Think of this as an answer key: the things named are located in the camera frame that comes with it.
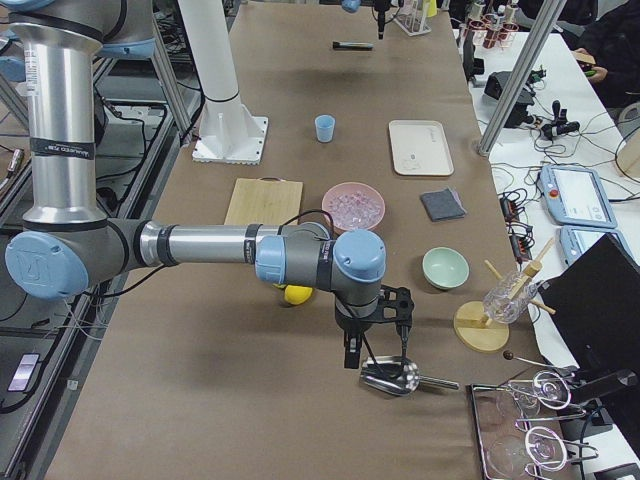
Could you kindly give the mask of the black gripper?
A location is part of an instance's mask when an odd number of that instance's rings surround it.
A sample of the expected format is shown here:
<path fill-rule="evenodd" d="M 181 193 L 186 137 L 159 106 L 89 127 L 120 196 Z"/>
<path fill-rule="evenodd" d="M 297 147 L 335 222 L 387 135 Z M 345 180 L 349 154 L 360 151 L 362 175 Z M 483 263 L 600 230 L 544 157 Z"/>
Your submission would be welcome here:
<path fill-rule="evenodd" d="M 374 0 L 374 10 L 377 12 L 378 38 L 384 38 L 386 12 L 391 8 L 390 0 Z"/>
<path fill-rule="evenodd" d="M 344 331 L 344 367 L 359 369 L 363 344 L 362 333 L 381 322 L 379 300 L 372 300 L 364 305 L 354 305 L 336 297 L 335 321 Z"/>

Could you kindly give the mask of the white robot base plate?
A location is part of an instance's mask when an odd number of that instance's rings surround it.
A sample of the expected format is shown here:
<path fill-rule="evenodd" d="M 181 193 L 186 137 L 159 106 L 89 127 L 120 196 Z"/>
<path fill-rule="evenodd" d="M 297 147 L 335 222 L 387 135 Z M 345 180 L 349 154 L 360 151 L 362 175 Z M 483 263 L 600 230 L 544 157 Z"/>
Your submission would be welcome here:
<path fill-rule="evenodd" d="M 239 97 L 207 100 L 192 158 L 201 163 L 258 165 L 268 127 L 269 119 L 253 116 Z"/>

